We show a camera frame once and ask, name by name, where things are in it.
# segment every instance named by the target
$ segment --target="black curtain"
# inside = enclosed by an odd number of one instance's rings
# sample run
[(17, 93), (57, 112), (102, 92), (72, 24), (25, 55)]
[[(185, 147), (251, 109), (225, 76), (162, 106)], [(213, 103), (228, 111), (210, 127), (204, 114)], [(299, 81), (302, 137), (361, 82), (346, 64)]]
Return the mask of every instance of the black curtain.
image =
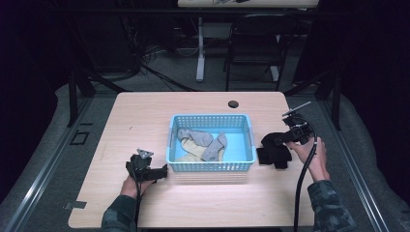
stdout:
[(54, 93), (73, 68), (60, 22), (36, 1), (0, 4), (1, 201), (41, 141), (57, 105)]
[[(410, 185), (406, 185), (410, 176), (410, 17), (406, 10), (410, 3), (321, 3), (319, 11), (354, 16), (313, 23), (294, 81), (340, 70), (341, 92), (355, 105), (370, 133), (378, 168), (390, 187), (410, 204)], [(340, 67), (343, 55), (348, 62)]]

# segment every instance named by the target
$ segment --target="black metal bar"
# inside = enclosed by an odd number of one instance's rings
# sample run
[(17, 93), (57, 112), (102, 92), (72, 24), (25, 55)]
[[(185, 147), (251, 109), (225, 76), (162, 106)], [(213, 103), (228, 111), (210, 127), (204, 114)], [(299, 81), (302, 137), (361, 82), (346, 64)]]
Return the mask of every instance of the black metal bar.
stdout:
[(96, 89), (94, 89), (91, 81), (84, 73), (76, 72), (75, 83), (79, 91), (85, 98), (92, 98), (96, 94)]
[(298, 86), (295, 86), (293, 88), (291, 88), (290, 90), (285, 91), (283, 94), (285, 96), (292, 96), (294, 94), (297, 94), (299, 91), (307, 88), (309, 85), (316, 83), (317, 81), (325, 78), (326, 76), (328, 76), (331, 72), (330, 71), (325, 71), (322, 72), (321, 74), (317, 75), (316, 77), (306, 80), (303, 83), (301, 83)]
[(332, 98), (332, 121), (338, 131), (341, 130), (340, 117), (340, 95), (341, 95), (341, 77), (339, 73), (335, 74), (334, 93)]
[(105, 85), (106, 87), (110, 88), (111, 90), (117, 92), (117, 94), (122, 93), (122, 92), (130, 92), (128, 90), (125, 90), (123, 88), (121, 88), (120, 86), (113, 84), (111, 81), (106, 80), (105, 78), (103, 78), (102, 76), (94, 73), (94, 72), (89, 72), (86, 70), (82, 70), (86, 75), (90, 76), (92, 79), (98, 81), (99, 83)]
[(69, 79), (69, 94), (70, 94), (70, 121), (67, 127), (71, 127), (75, 122), (78, 114), (78, 104), (76, 97), (76, 84), (74, 73), (70, 75)]
[(324, 101), (329, 97), (335, 87), (335, 78), (336, 72), (330, 72), (328, 75), (323, 76), (318, 80), (320, 81), (320, 85), (314, 93), (317, 100)]

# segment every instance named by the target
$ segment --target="human hand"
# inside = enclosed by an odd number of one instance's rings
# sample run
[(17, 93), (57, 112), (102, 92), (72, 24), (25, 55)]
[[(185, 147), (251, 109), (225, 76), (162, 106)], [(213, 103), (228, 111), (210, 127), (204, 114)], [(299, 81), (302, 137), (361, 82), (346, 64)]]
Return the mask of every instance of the human hand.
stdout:
[[(155, 181), (145, 181), (141, 183), (141, 194), (154, 182)], [(136, 189), (135, 180), (131, 176), (128, 176), (124, 181), (123, 186), (121, 187), (120, 195), (127, 195), (132, 197), (133, 199), (136, 199), (138, 191)]]
[[(308, 155), (313, 146), (314, 138), (311, 137), (308, 143), (300, 145), (294, 142), (286, 143), (290, 149), (294, 150), (302, 163), (305, 163), (308, 159)], [(326, 146), (325, 142), (320, 137), (317, 137), (316, 154), (311, 159), (308, 170), (314, 182), (321, 180), (330, 180), (331, 177), (326, 169)]]

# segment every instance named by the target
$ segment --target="wooden table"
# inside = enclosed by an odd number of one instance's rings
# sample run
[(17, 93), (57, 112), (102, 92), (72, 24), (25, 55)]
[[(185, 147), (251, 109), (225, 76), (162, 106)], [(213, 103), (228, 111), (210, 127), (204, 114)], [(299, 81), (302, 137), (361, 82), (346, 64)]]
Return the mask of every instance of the wooden table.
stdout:
[[(230, 108), (229, 101), (239, 107)], [(162, 167), (168, 128), (174, 114), (248, 114), (256, 147), (274, 131), (287, 131), (281, 114), (288, 111), (282, 93), (170, 92), (123, 93), (113, 105), (102, 138), (69, 219), (73, 228), (101, 226), (103, 212), (119, 194), (128, 176), (125, 168), (137, 148), (154, 152), (152, 168)], [(294, 198), (302, 163), (293, 160), (285, 170), (256, 161), (246, 173), (175, 173), (158, 180), (144, 194), (140, 228), (291, 226)], [(300, 225), (313, 224), (305, 177)]]

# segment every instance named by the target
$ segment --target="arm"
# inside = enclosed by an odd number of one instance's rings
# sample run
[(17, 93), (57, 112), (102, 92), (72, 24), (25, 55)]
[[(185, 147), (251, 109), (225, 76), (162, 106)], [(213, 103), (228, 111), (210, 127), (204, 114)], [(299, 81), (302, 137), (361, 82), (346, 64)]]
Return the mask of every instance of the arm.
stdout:
[[(153, 182), (141, 184), (141, 194)], [(137, 189), (132, 177), (128, 177), (121, 188), (120, 195), (112, 202), (102, 217), (103, 231), (135, 231), (135, 209), (139, 208), (136, 201)]]
[[(313, 145), (313, 138), (305, 145), (294, 142), (286, 144), (305, 163)], [(314, 211), (313, 231), (355, 231), (356, 223), (338, 197), (326, 169), (326, 146), (317, 138), (316, 154), (308, 167), (313, 184), (307, 188)]]

